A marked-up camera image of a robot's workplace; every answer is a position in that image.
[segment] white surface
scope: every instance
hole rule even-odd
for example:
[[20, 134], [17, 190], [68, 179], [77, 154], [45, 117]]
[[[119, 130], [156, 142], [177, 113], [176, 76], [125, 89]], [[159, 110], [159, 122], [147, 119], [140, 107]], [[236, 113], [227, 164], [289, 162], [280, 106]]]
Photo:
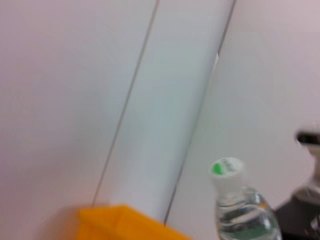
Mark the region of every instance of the white surface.
[[217, 239], [208, 163], [237, 157], [272, 207], [307, 180], [313, 158], [294, 140], [320, 122], [316, 0], [239, 0], [188, 151], [168, 224]]
[[164, 219], [231, 3], [159, 1], [98, 203]]
[[48, 240], [92, 204], [155, 1], [0, 5], [0, 239]]

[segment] bottle cap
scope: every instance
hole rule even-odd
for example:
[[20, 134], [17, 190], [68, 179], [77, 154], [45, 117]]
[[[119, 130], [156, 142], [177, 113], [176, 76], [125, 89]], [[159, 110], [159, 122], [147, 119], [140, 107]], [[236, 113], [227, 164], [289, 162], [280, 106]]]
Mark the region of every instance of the bottle cap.
[[209, 167], [209, 176], [220, 196], [236, 193], [245, 183], [245, 166], [234, 157], [219, 159]]

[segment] orange plastic object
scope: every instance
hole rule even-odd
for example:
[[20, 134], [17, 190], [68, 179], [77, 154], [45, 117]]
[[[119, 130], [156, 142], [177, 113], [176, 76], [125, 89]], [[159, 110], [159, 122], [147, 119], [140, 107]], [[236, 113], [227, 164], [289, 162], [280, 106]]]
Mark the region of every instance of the orange plastic object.
[[86, 208], [78, 212], [76, 240], [191, 240], [132, 208]]

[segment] bottle neck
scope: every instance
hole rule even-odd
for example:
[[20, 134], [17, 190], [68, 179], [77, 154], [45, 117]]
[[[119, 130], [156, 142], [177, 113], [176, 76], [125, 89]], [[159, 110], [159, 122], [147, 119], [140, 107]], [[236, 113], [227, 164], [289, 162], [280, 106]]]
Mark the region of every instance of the bottle neck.
[[217, 196], [217, 204], [221, 207], [229, 207], [241, 204], [246, 200], [244, 189], [236, 192], [229, 192], [227, 194], [219, 194]]

